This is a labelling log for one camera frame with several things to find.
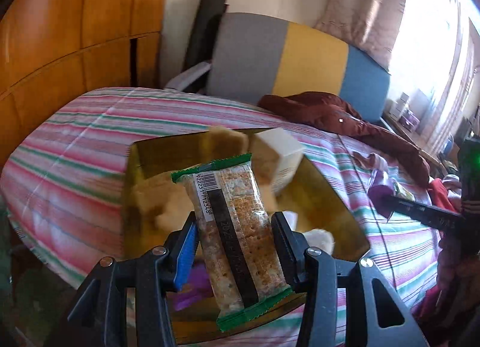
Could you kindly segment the purple snack packet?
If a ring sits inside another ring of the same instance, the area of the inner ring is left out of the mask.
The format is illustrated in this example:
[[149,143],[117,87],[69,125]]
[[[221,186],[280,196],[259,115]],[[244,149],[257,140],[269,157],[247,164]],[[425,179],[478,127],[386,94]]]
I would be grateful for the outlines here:
[[193,265],[187,282],[172,298],[175,311],[186,309],[204,299],[214,297],[207,268],[202,262]]

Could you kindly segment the purple candy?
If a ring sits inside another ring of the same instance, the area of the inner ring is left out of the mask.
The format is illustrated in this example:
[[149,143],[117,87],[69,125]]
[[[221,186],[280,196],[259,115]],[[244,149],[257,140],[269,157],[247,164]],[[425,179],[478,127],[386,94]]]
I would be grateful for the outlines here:
[[395,195],[395,187],[392,181],[386,177],[384,178],[379,172],[380,176],[376,176],[368,188],[368,198],[371,200],[375,210],[379,215],[385,219],[389,219],[392,214],[392,209],[385,203],[384,198]]

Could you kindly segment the pale round sponge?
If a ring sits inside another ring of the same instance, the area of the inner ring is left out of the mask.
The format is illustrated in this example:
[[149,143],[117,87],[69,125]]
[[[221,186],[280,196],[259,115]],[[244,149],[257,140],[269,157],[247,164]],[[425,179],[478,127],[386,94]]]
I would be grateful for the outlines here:
[[329,231],[315,228],[304,232],[304,237],[309,246],[317,247],[329,255],[333,254],[335,249],[335,239]]

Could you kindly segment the orange wooden wardrobe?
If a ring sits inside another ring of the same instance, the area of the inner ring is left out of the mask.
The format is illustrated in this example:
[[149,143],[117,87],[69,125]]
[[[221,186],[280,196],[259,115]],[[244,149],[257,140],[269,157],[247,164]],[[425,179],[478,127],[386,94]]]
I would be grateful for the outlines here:
[[160,84],[165,0],[14,0],[1,19],[1,159],[85,92]]

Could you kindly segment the dark red jacket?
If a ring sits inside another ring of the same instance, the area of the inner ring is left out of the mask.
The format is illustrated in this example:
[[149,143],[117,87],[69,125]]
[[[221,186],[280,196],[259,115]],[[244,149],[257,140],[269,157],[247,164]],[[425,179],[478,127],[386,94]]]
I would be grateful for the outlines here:
[[288,97],[265,95],[258,107],[284,119],[340,136],[351,137],[397,159],[422,188],[430,182],[430,166],[411,142],[362,119],[342,98],[329,92],[302,92]]

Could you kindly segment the green cracker packet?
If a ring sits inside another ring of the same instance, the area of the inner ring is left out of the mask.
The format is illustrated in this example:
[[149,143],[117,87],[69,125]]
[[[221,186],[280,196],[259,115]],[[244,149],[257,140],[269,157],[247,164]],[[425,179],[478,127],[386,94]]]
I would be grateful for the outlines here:
[[249,323],[291,295],[249,153],[175,171],[171,177],[193,204],[221,332]]

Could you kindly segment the tan sponge block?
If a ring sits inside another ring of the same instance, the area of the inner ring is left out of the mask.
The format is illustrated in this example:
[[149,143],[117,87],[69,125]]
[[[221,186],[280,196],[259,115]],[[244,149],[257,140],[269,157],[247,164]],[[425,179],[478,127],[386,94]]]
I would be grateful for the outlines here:
[[243,155],[247,152],[248,145],[246,134],[214,126],[202,137],[200,149],[205,160],[212,161]]

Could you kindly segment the red cloth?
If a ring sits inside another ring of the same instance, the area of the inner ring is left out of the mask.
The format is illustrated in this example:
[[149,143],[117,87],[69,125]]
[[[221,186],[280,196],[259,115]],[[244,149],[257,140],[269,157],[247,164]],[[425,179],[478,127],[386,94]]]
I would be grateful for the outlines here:
[[[442,210],[461,211],[461,186],[457,176],[447,176],[445,180],[431,180],[428,187],[434,206]],[[449,288],[456,276],[463,276],[465,260],[461,256],[461,243],[445,231],[439,232],[439,255],[437,276],[434,287],[428,289],[423,301],[413,309],[414,318],[425,320],[431,317],[437,307],[440,294]]]

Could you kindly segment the gold tin tray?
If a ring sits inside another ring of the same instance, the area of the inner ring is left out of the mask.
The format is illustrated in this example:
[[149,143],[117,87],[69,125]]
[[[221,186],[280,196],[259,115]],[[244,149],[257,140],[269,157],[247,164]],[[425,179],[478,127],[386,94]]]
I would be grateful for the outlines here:
[[[140,140],[129,147],[122,191],[121,216],[126,258],[136,258],[167,239],[168,229],[159,231],[152,220],[144,219],[130,191],[135,184],[166,171],[180,170],[204,161],[199,152],[202,133]],[[281,210],[298,215],[300,232],[314,228],[329,231],[335,241],[335,258],[356,262],[370,249],[368,239],[350,210],[327,179],[304,157],[293,180],[279,193]],[[291,294],[266,314],[228,332],[216,326],[219,308],[214,298],[206,298],[181,311],[172,312],[172,328],[179,345],[222,339],[271,323],[305,302],[303,294]]]

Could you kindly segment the black rolled mat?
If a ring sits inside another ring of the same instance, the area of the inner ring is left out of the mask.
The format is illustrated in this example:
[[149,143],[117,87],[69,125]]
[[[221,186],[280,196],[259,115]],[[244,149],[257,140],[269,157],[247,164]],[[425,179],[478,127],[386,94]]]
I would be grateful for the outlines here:
[[182,70],[212,59],[221,19],[226,12],[227,0],[200,0],[190,31]]

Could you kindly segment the grey yellow blue headboard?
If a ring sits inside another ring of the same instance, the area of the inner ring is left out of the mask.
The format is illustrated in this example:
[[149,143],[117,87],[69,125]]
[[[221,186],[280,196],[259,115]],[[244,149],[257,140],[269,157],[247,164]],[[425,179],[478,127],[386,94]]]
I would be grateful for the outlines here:
[[334,36],[265,15],[227,13],[216,37],[206,92],[253,105],[268,94],[329,92],[363,119],[377,122],[389,87],[387,71]]

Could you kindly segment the pink patterned curtain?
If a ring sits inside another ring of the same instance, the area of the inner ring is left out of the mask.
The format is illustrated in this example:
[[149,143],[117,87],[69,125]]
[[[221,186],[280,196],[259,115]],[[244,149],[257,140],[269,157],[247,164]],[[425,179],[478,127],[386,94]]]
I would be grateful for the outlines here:
[[406,0],[328,0],[315,28],[362,50],[388,69]]

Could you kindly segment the white cardboard box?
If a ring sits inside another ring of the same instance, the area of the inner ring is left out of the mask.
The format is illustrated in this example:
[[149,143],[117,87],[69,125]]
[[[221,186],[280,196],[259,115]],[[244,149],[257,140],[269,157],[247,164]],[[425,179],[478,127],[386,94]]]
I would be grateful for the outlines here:
[[269,184],[275,194],[293,180],[304,156],[304,146],[282,128],[257,132],[249,148],[257,181]]

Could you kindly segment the striped bed cover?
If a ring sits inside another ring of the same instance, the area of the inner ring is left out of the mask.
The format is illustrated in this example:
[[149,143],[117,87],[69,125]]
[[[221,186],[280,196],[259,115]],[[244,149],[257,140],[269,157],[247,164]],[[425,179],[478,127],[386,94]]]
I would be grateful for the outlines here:
[[160,89],[87,92],[43,122],[7,160],[1,192],[8,217],[33,253],[78,287],[100,258],[120,256],[129,146],[214,125],[283,128],[301,142],[360,224],[385,278],[407,307],[419,307],[436,283],[439,234],[408,217],[374,212],[366,193],[371,173],[352,161],[353,152],[368,155],[371,148],[245,103]]

